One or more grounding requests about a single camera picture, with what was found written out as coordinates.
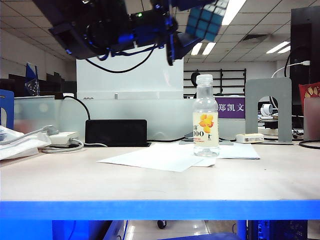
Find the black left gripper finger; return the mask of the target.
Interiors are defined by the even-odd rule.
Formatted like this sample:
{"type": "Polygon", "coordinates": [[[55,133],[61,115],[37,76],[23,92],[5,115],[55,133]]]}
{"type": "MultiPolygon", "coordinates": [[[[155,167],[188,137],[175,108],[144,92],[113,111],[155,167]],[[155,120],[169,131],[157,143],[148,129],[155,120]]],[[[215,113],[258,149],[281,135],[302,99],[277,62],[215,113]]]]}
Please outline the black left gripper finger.
{"type": "Polygon", "coordinates": [[[176,54],[187,54],[194,46],[200,43],[203,39],[187,32],[177,33],[176,54]]]}
{"type": "Polygon", "coordinates": [[[174,6],[180,11],[186,11],[195,7],[203,7],[216,2],[216,0],[175,0],[174,6]]]}

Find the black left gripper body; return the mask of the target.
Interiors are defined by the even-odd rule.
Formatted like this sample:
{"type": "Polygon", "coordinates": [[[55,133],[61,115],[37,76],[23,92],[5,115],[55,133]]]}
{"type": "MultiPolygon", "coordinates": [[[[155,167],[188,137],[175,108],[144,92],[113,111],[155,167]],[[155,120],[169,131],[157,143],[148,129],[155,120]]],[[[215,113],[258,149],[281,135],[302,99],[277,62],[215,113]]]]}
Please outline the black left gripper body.
{"type": "Polygon", "coordinates": [[[152,9],[130,14],[134,43],[137,47],[149,46],[145,51],[166,47],[166,59],[171,66],[184,57],[183,45],[179,39],[178,22],[172,16],[175,6],[172,0],[152,0],[152,9]]]}

